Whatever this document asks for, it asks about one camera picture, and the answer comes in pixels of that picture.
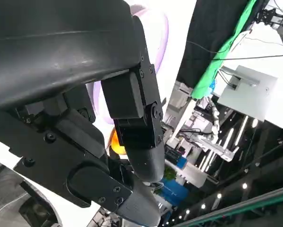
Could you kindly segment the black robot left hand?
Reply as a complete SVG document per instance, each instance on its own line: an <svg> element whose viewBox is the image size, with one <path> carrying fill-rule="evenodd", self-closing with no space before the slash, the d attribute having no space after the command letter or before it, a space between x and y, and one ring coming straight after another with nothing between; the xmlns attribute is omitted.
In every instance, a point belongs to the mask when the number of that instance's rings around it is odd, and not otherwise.
<svg viewBox="0 0 283 227"><path fill-rule="evenodd" d="M87 208L160 222L162 104L123 0L0 0L0 142L15 171Z"/></svg>

